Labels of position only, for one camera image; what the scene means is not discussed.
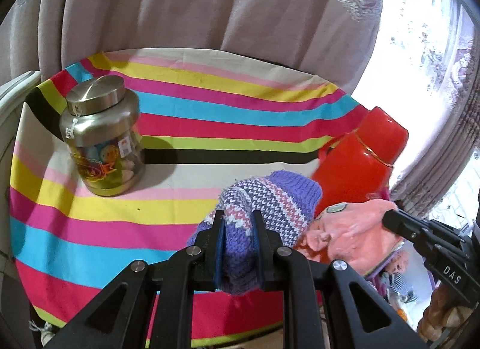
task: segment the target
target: curtain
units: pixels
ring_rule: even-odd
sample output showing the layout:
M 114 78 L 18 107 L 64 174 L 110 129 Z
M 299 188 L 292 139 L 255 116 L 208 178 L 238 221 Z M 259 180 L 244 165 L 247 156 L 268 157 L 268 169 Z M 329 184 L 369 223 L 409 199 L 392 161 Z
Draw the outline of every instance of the curtain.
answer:
M 0 83 L 47 79 L 101 51 L 210 48 L 268 60 L 352 93 L 382 0 L 17 0 L 0 26 Z

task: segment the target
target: red bottle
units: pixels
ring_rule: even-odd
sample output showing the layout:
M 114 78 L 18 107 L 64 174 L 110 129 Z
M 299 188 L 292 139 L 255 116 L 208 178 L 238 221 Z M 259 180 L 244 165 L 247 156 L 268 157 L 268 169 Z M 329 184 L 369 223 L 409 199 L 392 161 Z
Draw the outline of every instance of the red bottle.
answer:
M 356 131 L 333 138 L 318 152 L 320 166 L 311 176 L 322 187 L 315 217 L 330 205 L 364 203 L 388 185 L 393 163 L 402 153 L 409 132 L 375 107 Z M 338 145 L 326 155 L 331 145 Z

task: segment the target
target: purple knitted hat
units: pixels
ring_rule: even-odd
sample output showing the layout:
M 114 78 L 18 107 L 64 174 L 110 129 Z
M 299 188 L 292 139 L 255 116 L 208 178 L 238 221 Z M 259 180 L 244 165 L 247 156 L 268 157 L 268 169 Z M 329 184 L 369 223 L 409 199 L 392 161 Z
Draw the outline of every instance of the purple knitted hat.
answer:
M 322 189 L 313 180 L 279 170 L 268 177 L 238 181 L 225 189 L 215 209 L 198 225 L 187 245 L 195 243 L 199 231 L 212 227 L 215 211 L 225 212 L 225 247 L 222 284 L 224 292 L 239 295 L 258 286 L 256 252 L 251 213 L 262 212 L 265 226 L 280 234 L 285 246 L 292 247 L 313 220 Z

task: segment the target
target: gold trim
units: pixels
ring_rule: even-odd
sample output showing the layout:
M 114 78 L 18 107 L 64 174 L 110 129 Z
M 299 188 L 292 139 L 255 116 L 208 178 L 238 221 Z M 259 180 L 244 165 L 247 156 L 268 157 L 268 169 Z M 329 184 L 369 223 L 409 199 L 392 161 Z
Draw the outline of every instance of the gold trim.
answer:
M 384 164 L 384 165 L 387 166 L 387 167 L 393 168 L 393 165 L 392 165 L 392 164 L 388 164 L 387 162 L 383 161 L 383 160 L 375 153 L 375 151 L 373 151 L 370 147 L 368 147 L 368 146 L 363 142 L 362 139 L 360 139 L 360 136 L 358 135 L 356 129 L 353 131 L 353 133 L 354 133 L 355 136 L 357 137 L 357 139 L 358 139 L 358 141 L 360 142 L 360 144 L 361 144 L 378 162 L 380 162 L 381 164 Z

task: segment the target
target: pink plush toy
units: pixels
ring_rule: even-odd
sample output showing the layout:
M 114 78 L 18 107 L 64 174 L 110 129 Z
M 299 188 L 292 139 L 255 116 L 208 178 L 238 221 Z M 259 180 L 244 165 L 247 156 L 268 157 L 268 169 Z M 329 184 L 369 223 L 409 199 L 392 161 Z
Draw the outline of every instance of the pink plush toy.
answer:
M 382 199 L 327 207 L 300 237 L 296 250 L 308 259 L 344 260 L 360 275 L 368 274 L 402 238 L 382 226 L 383 214 L 397 206 Z

